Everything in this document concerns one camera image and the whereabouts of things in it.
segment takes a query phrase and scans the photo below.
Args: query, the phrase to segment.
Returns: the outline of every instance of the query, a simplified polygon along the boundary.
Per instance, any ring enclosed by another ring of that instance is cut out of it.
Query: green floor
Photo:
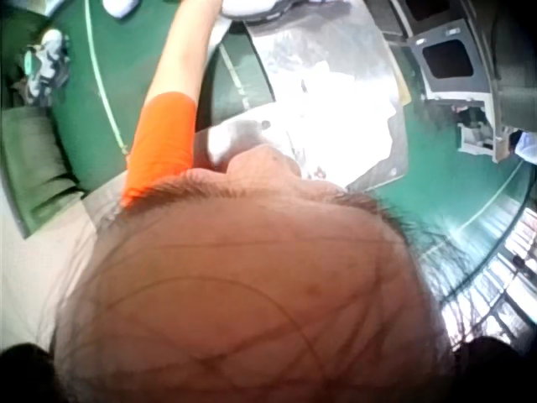
[[[173,2],[145,1],[134,15],[118,22],[105,13],[101,2],[91,1],[96,58],[117,125],[128,144],[175,7]],[[70,36],[72,72],[65,100],[55,105],[54,114],[73,169],[81,185],[92,191],[121,173],[125,162],[91,67],[84,1],[68,3],[56,14],[55,24]],[[248,37],[238,29],[226,38],[224,46],[252,107],[270,102],[269,88]],[[402,52],[396,52],[396,57],[414,98],[405,107],[410,170],[402,180],[379,189],[378,195],[408,222],[465,239],[463,243],[480,237],[480,252],[472,258],[472,265],[478,264],[498,241],[498,236],[483,241],[483,220],[490,218],[487,215],[497,201],[507,196],[524,199],[531,168],[519,166],[517,158],[494,164],[486,156],[457,152],[454,123],[442,121],[445,111],[431,111],[423,105],[413,68]],[[216,53],[202,91],[198,127],[240,112],[242,98]]]

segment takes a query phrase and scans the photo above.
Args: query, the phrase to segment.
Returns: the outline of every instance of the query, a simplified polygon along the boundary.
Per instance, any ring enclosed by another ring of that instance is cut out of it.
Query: orange shirt
[[[160,94],[143,107],[128,158],[124,206],[166,176],[192,168],[195,127],[196,103],[185,94]]]

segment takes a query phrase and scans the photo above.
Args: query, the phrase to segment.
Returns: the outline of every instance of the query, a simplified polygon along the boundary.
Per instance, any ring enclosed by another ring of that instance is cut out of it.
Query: shoe
[[[222,14],[240,21],[263,21],[281,16],[304,0],[224,0]]]
[[[115,18],[123,18],[132,12],[140,0],[102,0],[102,5],[110,15]]]

